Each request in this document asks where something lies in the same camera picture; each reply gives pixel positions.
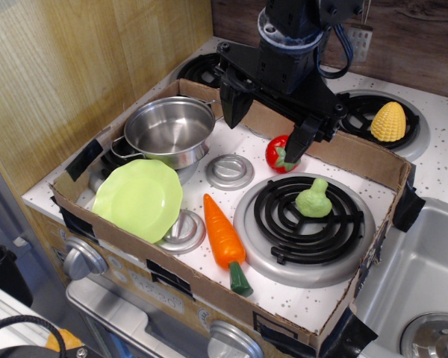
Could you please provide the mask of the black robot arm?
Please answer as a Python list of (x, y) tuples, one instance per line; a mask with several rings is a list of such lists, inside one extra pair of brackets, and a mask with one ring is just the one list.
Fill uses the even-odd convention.
[(352, 65), (343, 27), (364, 9), (362, 1), (268, 1), (258, 17), (257, 48), (217, 46), (223, 118), (236, 127), (254, 101), (294, 123), (284, 160), (296, 163), (313, 142), (329, 141), (348, 113), (327, 87)]

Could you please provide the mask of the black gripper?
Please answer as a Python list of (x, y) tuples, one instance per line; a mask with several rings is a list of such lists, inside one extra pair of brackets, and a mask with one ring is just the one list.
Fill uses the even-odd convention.
[(314, 63), (318, 47), (303, 53), (273, 48), (261, 41), (254, 48), (230, 42), (217, 46), (223, 116), (235, 128), (258, 101), (294, 123), (285, 147), (286, 163), (297, 163), (313, 142), (330, 141), (347, 114)]

